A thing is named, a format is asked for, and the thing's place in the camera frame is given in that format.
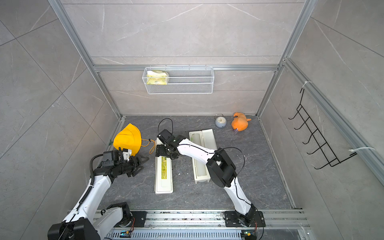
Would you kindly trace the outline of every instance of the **yellow hard hat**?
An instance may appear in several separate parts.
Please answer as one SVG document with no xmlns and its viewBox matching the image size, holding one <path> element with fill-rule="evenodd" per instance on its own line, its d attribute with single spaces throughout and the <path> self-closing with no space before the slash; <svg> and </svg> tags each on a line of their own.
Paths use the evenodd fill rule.
<svg viewBox="0 0 384 240">
<path fill-rule="evenodd" d="M 132 150 L 132 156 L 139 152 L 141 147 L 141 133 L 139 129 L 132 124 L 128 124 L 121 132 L 119 132 L 113 140 L 113 146 L 116 149 L 126 148 Z"/>
</svg>

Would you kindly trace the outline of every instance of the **alarm clock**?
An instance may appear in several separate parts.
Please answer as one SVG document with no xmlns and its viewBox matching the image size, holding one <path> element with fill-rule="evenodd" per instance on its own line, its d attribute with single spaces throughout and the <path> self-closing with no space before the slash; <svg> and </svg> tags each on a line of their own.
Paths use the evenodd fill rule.
<svg viewBox="0 0 384 240">
<path fill-rule="evenodd" d="M 227 120 L 225 119 L 223 114 L 216 114 L 214 118 L 215 118 L 215 124 L 219 128 L 223 128 L 227 124 Z"/>
</svg>

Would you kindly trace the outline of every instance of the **yellow label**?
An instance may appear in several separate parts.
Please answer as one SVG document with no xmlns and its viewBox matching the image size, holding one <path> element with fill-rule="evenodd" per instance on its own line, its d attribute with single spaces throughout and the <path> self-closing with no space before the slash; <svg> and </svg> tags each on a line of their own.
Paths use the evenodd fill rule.
<svg viewBox="0 0 384 240">
<path fill-rule="evenodd" d="M 161 156 L 161 179 L 167 179 L 167 158 Z"/>
</svg>

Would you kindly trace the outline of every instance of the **floor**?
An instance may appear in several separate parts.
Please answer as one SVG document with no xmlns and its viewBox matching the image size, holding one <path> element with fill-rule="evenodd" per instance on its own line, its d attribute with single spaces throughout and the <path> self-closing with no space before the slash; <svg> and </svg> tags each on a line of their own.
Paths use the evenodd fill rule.
<svg viewBox="0 0 384 240">
<path fill-rule="evenodd" d="M 246 156 L 245 167 L 239 175 L 239 183 L 248 199 L 258 209 L 290 209 L 290 202 L 281 182 L 279 173 L 272 159 L 261 126 L 256 116 L 252 116 L 249 126 L 242 132 L 234 133 L 228 116 L 228 125 L 217 128 L 213 116 L 128 116 L 124 126 L 129 123 L 137 126 L 143 139 L 155 139 L 157 127 L 163 118 L 170 117 L 174 123 L 174 135 L 188 137 L 190 131 L 213 129 L 218 147 L 234 146 L 241 149 Z M 170 122 L 164 121 L 161 129 L 171 131 Z M 151 146 L 139 151 L 150 156 Z M 243 159 L 236 149 L 226 149 L 237 171 L 243 165 Z M 135 177 L 126 175 L 115 179 L 113 185 L 104 195 L 99 208 L 112 203 L 127 202 L 131 209 L 233 209 L 233 203 L 224 189 L 213 182 L 194 184 L 192 160 L 180 156 L 172 161 L 172 194 L 156 195 L 154 192 L 155 162 L 154 154 Z"/>
</svg>

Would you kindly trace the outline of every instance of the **clock face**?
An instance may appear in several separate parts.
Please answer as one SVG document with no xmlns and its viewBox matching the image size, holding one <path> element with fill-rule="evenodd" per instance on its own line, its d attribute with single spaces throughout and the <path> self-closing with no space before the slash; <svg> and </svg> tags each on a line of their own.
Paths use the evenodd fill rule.
<svg viewBox="0 0 384 240">
<path fill-rule="evenodd" d="M 225 122 L 226 122 L 226 120 L 225 120 L 224 117 L 218 117 L 218 118 L 217 118 L 217 121 L 218 121 L 219 123 L 225 123 Z"/>
</svg>

